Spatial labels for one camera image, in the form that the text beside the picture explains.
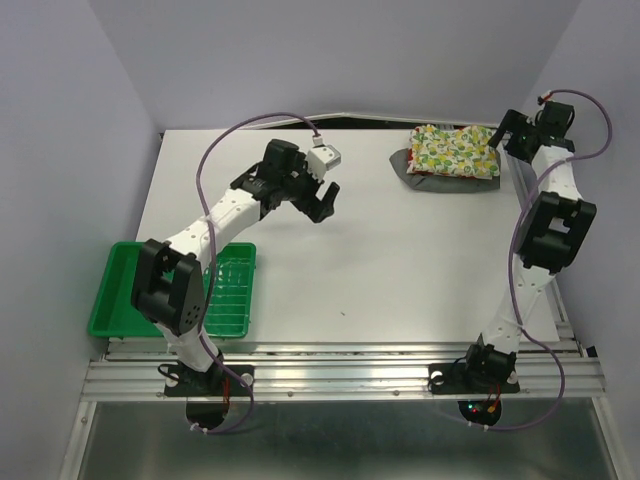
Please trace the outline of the lemon print skirt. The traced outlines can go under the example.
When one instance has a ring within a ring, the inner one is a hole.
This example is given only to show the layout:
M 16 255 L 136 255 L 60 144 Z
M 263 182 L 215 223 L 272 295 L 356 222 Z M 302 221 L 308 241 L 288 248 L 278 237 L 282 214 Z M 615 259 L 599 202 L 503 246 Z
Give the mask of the lemon print skirt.
M 498 153 L 489 145 L 495 129 L 471 125 L 441 129 L 415 127 L 410 135 L 409 174 L 493 180 L 501 173 Z

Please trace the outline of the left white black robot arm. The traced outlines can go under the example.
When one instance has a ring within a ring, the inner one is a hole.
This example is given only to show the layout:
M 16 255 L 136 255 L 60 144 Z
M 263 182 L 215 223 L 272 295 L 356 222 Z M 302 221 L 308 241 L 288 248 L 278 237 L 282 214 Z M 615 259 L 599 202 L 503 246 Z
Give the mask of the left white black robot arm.
M 291 203 L 314 223 L 334 212 L 337 183 L 317 195 L 341 153 L 316 138 L 302 152 L 274 139 L 261 161 L 233 180 L 201 217 L 164 241 L 149 239 L 140 248 L 131 304 L 161 332 L 178 361 L 166 379 L 202 394 L 217 392 L 233 371 L 205 331 L 204 321 L 215 283 L 218 254 L 240 233 L 263 220 L 282 203 Z

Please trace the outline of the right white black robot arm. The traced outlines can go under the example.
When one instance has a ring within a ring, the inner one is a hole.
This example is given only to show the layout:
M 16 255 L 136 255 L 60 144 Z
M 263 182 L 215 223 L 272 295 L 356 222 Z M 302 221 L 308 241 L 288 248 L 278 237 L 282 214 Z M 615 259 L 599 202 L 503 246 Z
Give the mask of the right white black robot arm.
M 505 114 L 489 144 L 506 143 L 511 157 L 529 164 L 537 184 L 517 220 L 509 246 L 508 289 L 460 366 L 469 390 L 493 392 L 516 382 L 515 364 L 527 322 L 546 286 L 575 260 L 596 216 L 596 206 L 577 188 L 575 147 L 566 134 L 573 106 L 543 99 L 534 118 Z

